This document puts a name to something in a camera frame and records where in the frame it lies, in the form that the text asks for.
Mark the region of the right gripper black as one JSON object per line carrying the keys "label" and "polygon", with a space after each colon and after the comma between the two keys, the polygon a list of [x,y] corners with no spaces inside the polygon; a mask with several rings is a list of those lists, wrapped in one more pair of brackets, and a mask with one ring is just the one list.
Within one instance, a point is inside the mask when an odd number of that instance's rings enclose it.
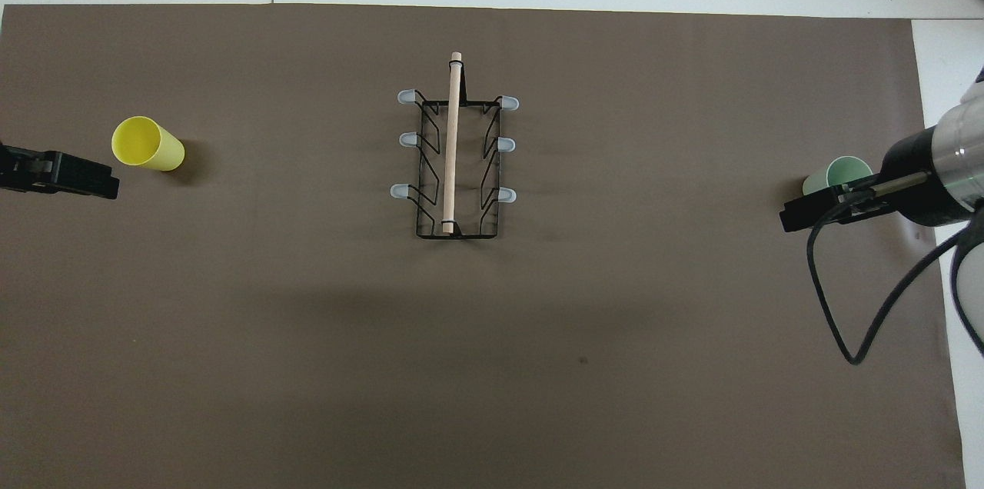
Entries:
{"label": "right gripper black", "polygon": [[925,128],[899,140],[883,157],[879,174],[830,185],[785,202],[780,223],[786,233],[812,228],[830,209],[850,201],[854,208],[876,208],[875,184],[889,183],[918,171],[929,177],[923,183],[892,192],[886,201],[908,220],[925,227],[939,227],[970,219],[971,212],[948,193],[932,163],[932,135],[935,128]]}

